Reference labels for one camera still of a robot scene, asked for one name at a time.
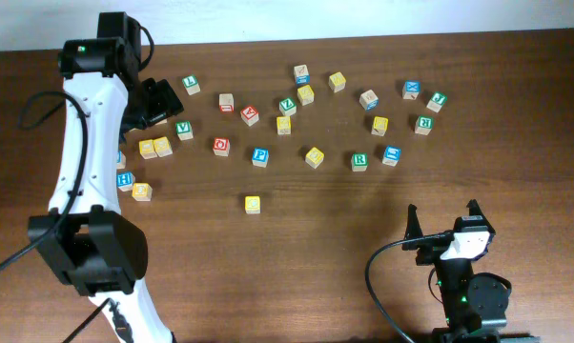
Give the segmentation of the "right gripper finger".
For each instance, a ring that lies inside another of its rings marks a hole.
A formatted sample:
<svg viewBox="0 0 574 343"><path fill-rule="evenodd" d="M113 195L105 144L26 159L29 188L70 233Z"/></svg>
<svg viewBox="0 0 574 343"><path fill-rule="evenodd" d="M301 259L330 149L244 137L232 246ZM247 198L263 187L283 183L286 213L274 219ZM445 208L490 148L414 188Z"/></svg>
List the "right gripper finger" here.
<svg viewBox="0 0 574 343"><path fill-rule="evenodd" d="M407 224L404 234L405 240L414 240L423 237L420 227L420 221L417 215L417 207L414 204L409 204L407 208Z"/></svg>
<svg viewBox="0 0 574 343"><path fill-rule="evenodd" d="M467 209L469 210L469 214L465 217L465 221L466 222L480 222L480 223L486 223L487 219L484 216L482 209L479 205L479 203L477 202L476 199L471 199L467 205L466 205Z"/></svg>

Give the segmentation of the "green V block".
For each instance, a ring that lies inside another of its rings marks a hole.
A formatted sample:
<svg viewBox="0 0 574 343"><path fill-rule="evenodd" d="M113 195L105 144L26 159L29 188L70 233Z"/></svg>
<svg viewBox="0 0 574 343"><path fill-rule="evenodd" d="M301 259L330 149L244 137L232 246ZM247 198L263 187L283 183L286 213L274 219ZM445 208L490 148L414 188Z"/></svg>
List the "green V block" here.
<svg viewBox="0 0 574 343"><path fill-rule="evenodd" d="M181 121L175 124L177 137L181 141L190 140L194 138L193 128L189 121Z"/></svg>

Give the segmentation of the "blue P block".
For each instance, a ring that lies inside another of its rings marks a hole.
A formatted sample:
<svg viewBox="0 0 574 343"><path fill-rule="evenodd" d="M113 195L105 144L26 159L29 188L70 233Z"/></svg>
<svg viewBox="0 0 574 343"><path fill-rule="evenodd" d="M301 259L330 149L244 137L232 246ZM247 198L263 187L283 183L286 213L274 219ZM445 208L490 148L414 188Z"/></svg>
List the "blue P block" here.
<svg viewBox="0 0 574 343"><path fill-rule="evenodd" d="M269 160L269 151L262 148L254 148L252 164L256 167L266 168Z"/></svg>

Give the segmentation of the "yellow C block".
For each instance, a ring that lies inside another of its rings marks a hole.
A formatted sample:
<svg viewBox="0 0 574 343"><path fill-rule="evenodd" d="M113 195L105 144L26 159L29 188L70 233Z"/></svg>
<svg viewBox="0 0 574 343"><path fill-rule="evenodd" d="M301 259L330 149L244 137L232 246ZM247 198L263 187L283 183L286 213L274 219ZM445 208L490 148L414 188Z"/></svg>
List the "yellow C block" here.
<svg viewBox="0 0 574 343"><path fill-rule="evenodd" d="M261 212L261 201L257 195L247 195L245 197L245 211L247 214L259 214Z"/></svg>

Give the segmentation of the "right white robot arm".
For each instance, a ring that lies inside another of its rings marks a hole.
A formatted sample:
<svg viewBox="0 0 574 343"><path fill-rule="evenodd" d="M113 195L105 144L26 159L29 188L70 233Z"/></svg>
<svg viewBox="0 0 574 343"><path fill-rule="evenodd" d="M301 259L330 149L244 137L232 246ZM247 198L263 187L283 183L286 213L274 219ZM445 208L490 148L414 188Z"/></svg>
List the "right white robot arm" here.
<svg viewBox="0 0 574 343"><path fill-rule="evenodd" d="M404 248L415 251L416 264L433 266L438 277L447 326L432 332L434 342L539 342L529 333L501 335L511 283L494 273L473 271L472 264L488 253L496 235L478 202L467 204L469 214L459 216L446 232L425 235L417 207L408 206Z"/></svg>

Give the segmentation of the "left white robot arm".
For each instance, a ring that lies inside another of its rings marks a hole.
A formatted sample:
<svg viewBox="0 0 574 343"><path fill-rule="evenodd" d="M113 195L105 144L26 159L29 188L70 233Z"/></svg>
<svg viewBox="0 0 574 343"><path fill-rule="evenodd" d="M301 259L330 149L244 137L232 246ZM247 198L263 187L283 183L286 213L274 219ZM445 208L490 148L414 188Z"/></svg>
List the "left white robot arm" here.
<svg viewBox="0 0 574 343"><path fill-rule="evenodd" d="M29 220L28 237L57 279L100 307L122 342L173 342L145 283L145 233L118 203L118 146L182 112L165 80L140 80L150 60L146 34L125 12L102 12L94 39L69 40L59 54L66 126L62 160L46 215Z"/></svg>

